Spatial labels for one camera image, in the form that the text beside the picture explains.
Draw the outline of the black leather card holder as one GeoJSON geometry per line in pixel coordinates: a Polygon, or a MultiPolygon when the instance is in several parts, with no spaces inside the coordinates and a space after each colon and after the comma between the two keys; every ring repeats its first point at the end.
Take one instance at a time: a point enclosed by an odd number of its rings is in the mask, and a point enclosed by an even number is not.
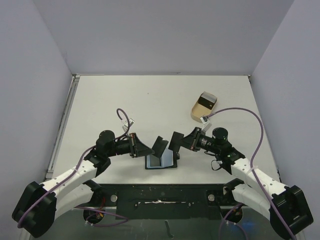
{"type": "Polygon", "coordinates": [[[147,166],[148,156],[144,158],[144,168],[146,170],[162,170],[162,169],[174,169],[178,167],[178,160],[180,159],[180,154],[178,152],[173,152],[169,149],[165,149],[161,156],[161,166],[150,168],[147,166]]]}

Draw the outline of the black VIP credit card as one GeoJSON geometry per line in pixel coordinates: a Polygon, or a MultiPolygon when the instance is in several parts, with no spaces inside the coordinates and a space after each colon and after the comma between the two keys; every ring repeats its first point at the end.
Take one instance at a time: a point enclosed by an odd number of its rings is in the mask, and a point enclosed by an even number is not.
{"type": "Polygon", "coordinates": [[[161,159],[154,156],[154,155],[150,155],[147,158],[147,167],[148,168],[158,168],[161,167],[162,163],[161,163],[161,159]]]}

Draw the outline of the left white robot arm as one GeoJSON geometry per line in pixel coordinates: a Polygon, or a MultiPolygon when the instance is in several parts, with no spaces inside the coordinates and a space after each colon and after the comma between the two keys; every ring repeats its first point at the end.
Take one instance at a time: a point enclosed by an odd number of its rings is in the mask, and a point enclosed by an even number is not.
{"type": "Polygon", "coordinates": [[[113,131],[102,131],[95,145],[84,151],[73,168],[54,179],[29,183],[13,210],[12,219],[19,229],[25,229],[33,237],[42,236],[58,216],[58,203],[63,198],[103,173],[111,165],[111,157],[125,154],[139,158],[154,154],[154,150],[134,132],[116,138],[113,131]]]}

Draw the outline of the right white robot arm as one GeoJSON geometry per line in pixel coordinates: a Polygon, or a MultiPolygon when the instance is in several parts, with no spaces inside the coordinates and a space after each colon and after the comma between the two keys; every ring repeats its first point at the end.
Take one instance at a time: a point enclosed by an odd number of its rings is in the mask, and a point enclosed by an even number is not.
{"type": "Polygon", "coordinates": [[[223,200],[230,205],[243,203],[269,220],[273,230],[289,240],[314,222],[303,191],[270,177],[250,161],[228,141],[228,131],[215,128],[212,136],[199,127],[188,134],[174,132],[170,149],[183,147],[197,152],[205,150],[215,156],[219,166],[234,176],[224,185],[223,200]]]}

